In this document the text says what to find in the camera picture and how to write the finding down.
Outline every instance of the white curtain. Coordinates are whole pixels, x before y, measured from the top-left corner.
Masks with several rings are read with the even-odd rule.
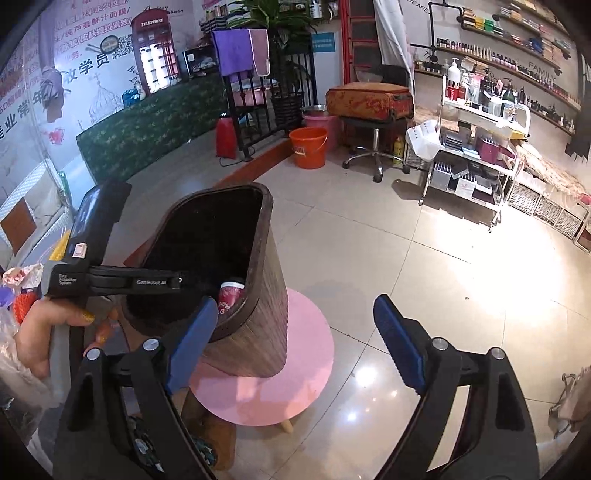
[[[375,22],[378,30],[382,64],[404,67],[410,78],[409,88],[414,98],[414,65],[402,9],[398,0],[374,0]]]

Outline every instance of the wicker basket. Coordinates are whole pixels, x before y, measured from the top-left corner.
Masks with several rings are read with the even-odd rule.
[[[560,206],[556,205],[551,200],[542,197],[538,206],[535,208],[534,215],[541,218],[543,221],[548,222],[550,225],[554,225],[560,217],[561,212],[562,208]]]
[[[509,197],[509,203],[522,212],[532,215],[539,199],[539,193],[524,185],[516,184]]]
[[[572,240],[579,231],[582,222],[580,218],[564,210],[554,228]]]
[[[404,163],[409,167],[416,168],[417,170],[429,170],[432,160],[423,160],[413,150],[413,146],[407,142],[406,152],[404,155]]]

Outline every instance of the brown pillow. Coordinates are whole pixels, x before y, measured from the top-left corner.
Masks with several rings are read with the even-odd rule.
[[[12,253],[15,255],[37,228],[24,198],[20,199],[10,210],[4,220],[0,222],[0,226],[8,237]]]

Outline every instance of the wood grain trash can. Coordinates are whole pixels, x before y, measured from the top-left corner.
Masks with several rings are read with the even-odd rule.
[[[144,335],[162,336],[188,318],[204,295],[217,300],[224,281],[244,278],[242,296],[219,316],[203,360],[231,375],[279,373],[287,355],[287,289],[271,232],[272,207],[271,193],[256,183],[180,200],[140,266],[184,272],[189,287],[176,294],[127,295],[122,309],[130,324]]]

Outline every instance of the pink round table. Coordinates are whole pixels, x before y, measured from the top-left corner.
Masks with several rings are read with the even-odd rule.
[[[199,362],[190,388],[201,404],[221,419],[238,425],[281,424],[318,398],[329,379],[335,357],[330,327],[320,309],[290,288],[287,316],[287,360],[269,378],[234,377]]]

